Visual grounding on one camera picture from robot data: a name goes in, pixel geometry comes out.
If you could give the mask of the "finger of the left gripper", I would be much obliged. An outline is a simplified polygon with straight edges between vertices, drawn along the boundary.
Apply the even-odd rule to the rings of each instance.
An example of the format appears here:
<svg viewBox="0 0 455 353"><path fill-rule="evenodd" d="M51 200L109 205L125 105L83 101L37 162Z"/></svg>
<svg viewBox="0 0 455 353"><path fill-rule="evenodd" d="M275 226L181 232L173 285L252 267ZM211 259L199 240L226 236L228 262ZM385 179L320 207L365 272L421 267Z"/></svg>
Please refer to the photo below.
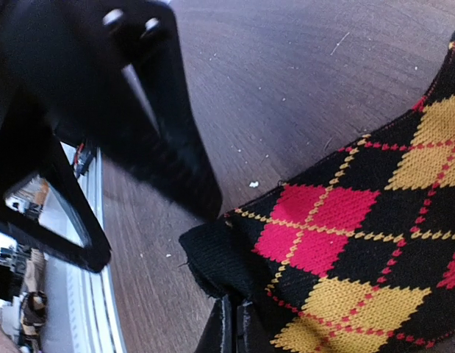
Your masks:
<svg viewBox="0 0 455 353"><path fill-rule="evenodd" d="M104 153L189 213L222 194L193 117L176 16L161 1L97 1L94 137Z"/></svg>
<svg viewBox="0 0 455 353"><path fill-rule="evenodd" d="M0 131L0 248L37 249L99 273L111 258L101 223L101 153L94 150L81 176L71 166L75 156L44 126Z"/></svg>

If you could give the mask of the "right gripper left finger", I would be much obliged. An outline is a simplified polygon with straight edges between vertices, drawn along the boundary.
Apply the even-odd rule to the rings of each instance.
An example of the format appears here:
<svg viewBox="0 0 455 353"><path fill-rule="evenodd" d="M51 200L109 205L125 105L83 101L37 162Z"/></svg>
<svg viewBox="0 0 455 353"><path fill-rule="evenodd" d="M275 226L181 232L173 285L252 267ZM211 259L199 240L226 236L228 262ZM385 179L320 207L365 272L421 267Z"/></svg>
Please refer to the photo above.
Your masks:
<svg viewBox="0 0 455 353"><path fill-rule="evenodd" d="M194 352L233 352L233 308L229 296L223 296L215 301Z"/></svg>

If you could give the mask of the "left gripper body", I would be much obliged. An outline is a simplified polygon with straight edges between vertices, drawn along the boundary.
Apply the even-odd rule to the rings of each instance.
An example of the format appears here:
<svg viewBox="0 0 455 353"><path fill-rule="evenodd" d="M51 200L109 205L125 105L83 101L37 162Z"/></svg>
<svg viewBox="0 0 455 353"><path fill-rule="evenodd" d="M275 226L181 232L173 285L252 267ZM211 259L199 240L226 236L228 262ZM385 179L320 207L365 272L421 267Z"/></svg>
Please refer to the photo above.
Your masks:
<svg viewBox="0 0 455 353"><path fill-rule="evenodd" d="M47 107L101 146L138 143L146 114L98 5L0 1L0 56Z"/></svg>

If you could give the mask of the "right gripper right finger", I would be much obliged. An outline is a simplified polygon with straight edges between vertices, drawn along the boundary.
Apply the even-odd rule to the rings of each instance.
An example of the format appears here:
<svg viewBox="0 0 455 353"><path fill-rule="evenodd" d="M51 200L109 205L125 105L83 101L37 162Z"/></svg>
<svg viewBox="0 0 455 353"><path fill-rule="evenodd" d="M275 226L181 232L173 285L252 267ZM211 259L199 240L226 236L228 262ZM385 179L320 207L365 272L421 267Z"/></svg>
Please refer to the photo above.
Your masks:
<svg viewBox="0 0 455 353"><path fill-rule="evenodd" d="M257 315L254 304L247 300L244 300L242 304L237 307L236 352L274 352L267 333Z"/></svg>

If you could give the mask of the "argyle black red sock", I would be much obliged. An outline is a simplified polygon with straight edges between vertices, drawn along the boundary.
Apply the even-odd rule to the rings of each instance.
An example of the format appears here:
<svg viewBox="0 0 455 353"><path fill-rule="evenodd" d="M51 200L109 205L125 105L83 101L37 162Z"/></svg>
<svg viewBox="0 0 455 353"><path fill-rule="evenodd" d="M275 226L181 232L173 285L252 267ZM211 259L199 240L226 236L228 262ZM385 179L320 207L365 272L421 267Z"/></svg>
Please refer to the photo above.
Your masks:
<svg viewBox="0 0 455 353"><path fill-rule="evenodd" d="M419 352L455 336L455 31L402 116L179 239L274 352Z"/></svg>

